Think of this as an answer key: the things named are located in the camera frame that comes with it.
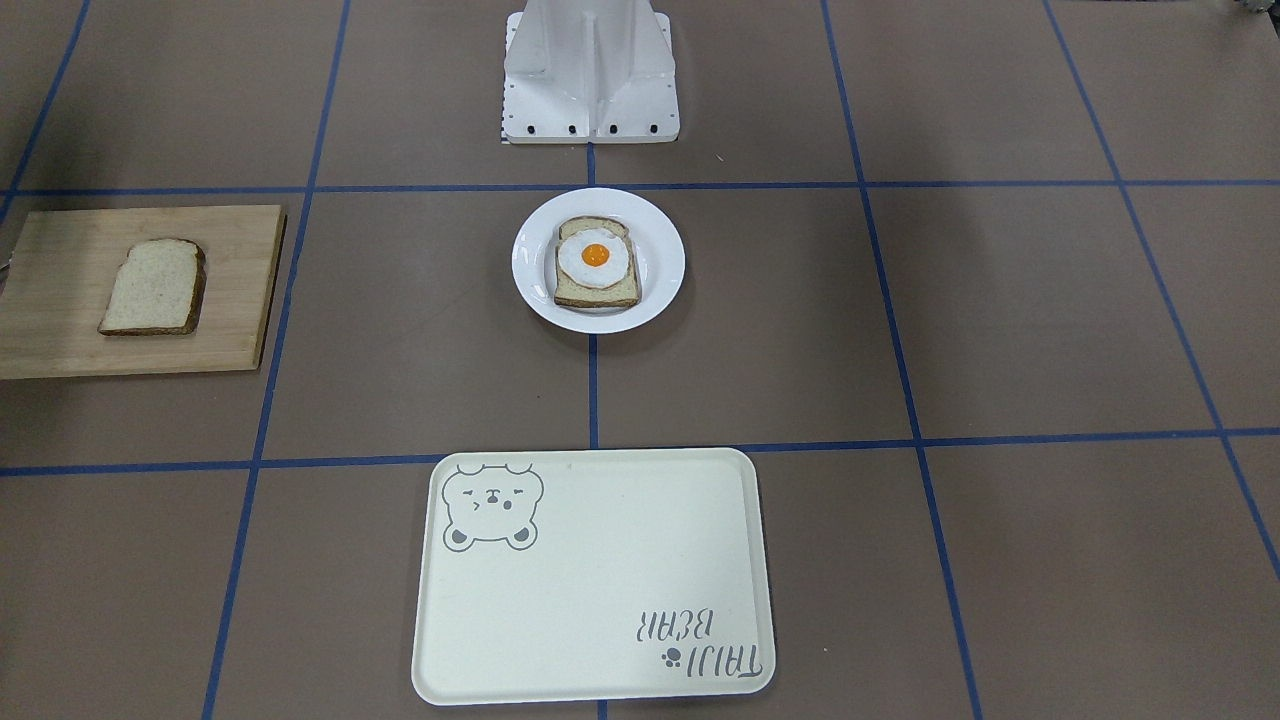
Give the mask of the white bread slice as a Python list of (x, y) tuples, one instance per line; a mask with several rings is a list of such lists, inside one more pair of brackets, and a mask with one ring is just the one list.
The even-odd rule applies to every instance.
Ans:
[(184, 336), (198, 327), (206, 255), (193, 241), (134, 243), (116, 270), (97, 332), (104, 336)]

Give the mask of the bread slice under egg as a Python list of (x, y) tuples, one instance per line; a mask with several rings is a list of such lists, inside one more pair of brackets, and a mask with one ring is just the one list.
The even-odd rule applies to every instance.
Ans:
[[(608, 290), (589, 290), (575, 284), (557, 268), (556, 251), (559, 241), (568, 234), (588, 228), (604, 228), (625, 238), (630, 251), (631, 268), (628, 278)], [(639, 304), (641, 288), (637, 270), (637, 258), (630, 231), (623, 223), (607, 217), (573, 217), (559, 224), (554, 251), (556, 291), (554, 302), (562, 307), (575, 309), (626, 309)]]

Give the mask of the white round plate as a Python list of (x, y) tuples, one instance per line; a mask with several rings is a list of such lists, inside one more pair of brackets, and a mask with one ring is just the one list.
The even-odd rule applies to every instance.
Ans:
[[(585, 215), (621, 222), (630, 231), (640, 290), (635, 306), (572, 309), (554, 302), (558, 227)], [(596, 187), (558, 195), (535, 209), (515, 237), (511, 269), (525, 302), (549, 323), (584, 334), (614, 334), (644, 325), (675, 301), (686, 274), (686, 252), (675, 223), (657, 205)]]

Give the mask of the fried egg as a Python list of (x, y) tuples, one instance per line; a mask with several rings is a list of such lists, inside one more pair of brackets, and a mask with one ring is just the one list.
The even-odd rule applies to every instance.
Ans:
[(621, 283), (631, 268), (625, 238), (599, 227), (561, 240), (556, 261), (562, 274), (589, 290), (608, 290)]

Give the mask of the cream bear serving tray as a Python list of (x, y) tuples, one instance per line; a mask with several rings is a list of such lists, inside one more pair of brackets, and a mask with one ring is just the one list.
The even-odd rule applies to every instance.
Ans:
[(430, 705), (754, 694), (776, 661), (746, 454), (453, 454), (431, 471), (410, 670)]

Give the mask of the wooden cutting board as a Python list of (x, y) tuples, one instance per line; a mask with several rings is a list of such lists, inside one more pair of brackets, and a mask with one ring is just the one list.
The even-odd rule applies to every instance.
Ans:
[[(282, 205), (29, 213), (3, 291), (3, 378), (255, 369), (285, 218)], [(188, 334), (101, 334), (128, 250), (166, 237), (198, 245), (206, 259), (196, 328)]]

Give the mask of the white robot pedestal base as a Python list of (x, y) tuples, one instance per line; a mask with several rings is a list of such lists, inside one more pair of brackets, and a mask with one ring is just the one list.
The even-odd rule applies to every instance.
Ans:
[(672, 26), (649, 1), (529, 1), (506, 18), (507, 143), (668, 143), (681, 115)]

